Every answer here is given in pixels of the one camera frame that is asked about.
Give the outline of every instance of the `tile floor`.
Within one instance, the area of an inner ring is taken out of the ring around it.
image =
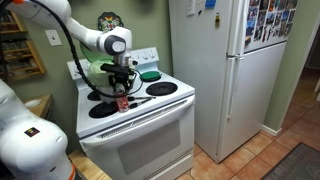
[[[299,142],[320,151],[319,77],[320,70],[303,71],[279,136],[261,131],[219,164],[195,144],[193,168],[177,180],[257,180]]]

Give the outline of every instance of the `refrigerator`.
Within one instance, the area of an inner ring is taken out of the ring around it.
[[[195,142],[217,163],[257,134],[297,0],[169,0],[173,75],[195,87]]]

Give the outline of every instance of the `baseboard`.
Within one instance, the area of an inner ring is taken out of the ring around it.
[[[278,131],[275,131],[265,125],[262,125],[261,130],[267,132],[268,134],[272,135],[272,136],[278,136],[280,134],[280,132],[282,131],[282,128],[280,128]]]

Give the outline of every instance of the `stove control panel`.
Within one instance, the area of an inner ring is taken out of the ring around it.
[[[81,79],[81,75],[79,74],[79,70],[76,64],[74,63],[74,61],[68,61],[67,64],[68,64],[68,68],[69,68],[72,79],[73,80]],[[80,64],[84,74],[87,76],[89,67],[90,67],[90,62],[86,59],[80,59]]]
[[[138,65],[159,61],[156,47],[137,49],[131,51],[131,59],[138,62]]]

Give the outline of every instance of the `wooden cabinet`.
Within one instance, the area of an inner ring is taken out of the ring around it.
[[[2,36],[27,32],[21,19],[14,13],[6,11],[1,17]],[[36,74],[44,74],[46,69],[31,40],[10,39],[2,42],[2,49],[9,80],[19,79]],[[0,63],[0,78],[4,78],[5,70]]]

